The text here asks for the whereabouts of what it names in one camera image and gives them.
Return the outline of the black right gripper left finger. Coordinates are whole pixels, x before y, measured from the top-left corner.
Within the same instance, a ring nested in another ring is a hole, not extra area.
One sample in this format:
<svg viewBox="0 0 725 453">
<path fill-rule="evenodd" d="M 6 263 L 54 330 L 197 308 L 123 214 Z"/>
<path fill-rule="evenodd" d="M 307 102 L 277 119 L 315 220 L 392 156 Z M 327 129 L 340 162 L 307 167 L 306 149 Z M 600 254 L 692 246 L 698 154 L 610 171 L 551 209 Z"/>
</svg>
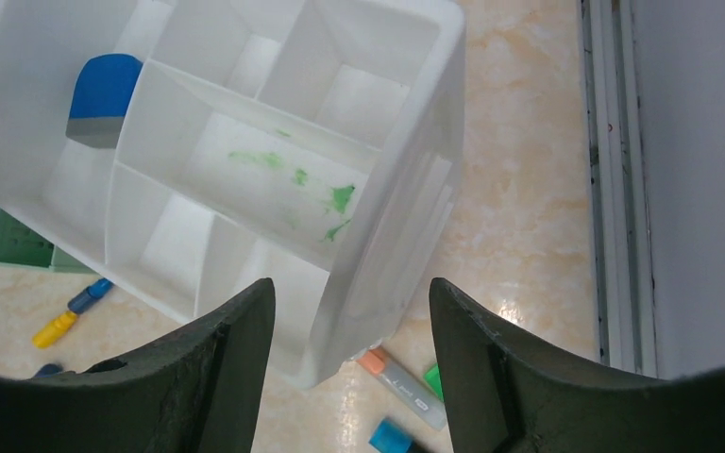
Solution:
<svg viewBox="0 0 725 453">
<path fill-rule="evenodd" d="M 262 278 L 208 314 L 88 370 L 0 377 L 0 452 L 247 452 L 272 344 Z"/>
</svg>

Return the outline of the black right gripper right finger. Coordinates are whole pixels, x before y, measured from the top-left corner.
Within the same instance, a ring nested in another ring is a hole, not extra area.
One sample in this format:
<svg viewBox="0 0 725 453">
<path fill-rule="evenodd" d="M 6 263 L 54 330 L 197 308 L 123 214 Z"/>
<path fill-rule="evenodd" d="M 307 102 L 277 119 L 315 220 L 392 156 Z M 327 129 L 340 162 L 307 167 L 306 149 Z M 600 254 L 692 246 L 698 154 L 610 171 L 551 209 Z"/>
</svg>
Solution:
<svg viewBox="0 0 725 453">
<path fill-rule="evenodd" d="M 429 290 L 457 452 L 725 452 L 725 368 L 672 380 L 568 352 L 446 279 Z"/>
</svg>

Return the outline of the green capped highlighter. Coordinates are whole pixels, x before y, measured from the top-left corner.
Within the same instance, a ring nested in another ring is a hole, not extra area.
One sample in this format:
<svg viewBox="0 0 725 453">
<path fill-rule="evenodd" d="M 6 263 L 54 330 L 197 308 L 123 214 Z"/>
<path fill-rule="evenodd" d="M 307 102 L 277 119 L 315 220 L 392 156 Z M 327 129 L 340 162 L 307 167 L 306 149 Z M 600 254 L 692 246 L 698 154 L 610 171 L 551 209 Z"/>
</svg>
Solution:
<svg viewBox="0 0 725 453">
<path fill-rule="evenodd" d="M 427 383 L 427 385 L 430 387 L 430 389 L 433 391 L 433 393 L 437 396 L 437 398 L 444 402 L 444 393 L 443 393 L 443 387 L 441 383 L 440 378 L 440 372 L 439 372 L 439 366 L 437 363 L 432 365 L 423 375 L 424 381 Z"/>
</svg>

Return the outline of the clear plastic drawer unit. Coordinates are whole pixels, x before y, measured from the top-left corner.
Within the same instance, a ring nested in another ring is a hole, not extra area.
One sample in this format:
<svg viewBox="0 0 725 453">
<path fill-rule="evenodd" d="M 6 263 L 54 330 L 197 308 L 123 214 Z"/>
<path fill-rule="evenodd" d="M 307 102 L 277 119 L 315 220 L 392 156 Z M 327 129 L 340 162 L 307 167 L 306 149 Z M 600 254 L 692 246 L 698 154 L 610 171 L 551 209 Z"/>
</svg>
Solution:
<svg viewBox="0 0 725 453">
<path fill-rule="evenodd" d="M 89 60 L 143 63 L 117 146 L 66 137 Z M 0 1 L 0 208 L 187 323 L 261 277 L 311 388 L 397 329 L 462 176 L 452 1 Z"/>
</svg>

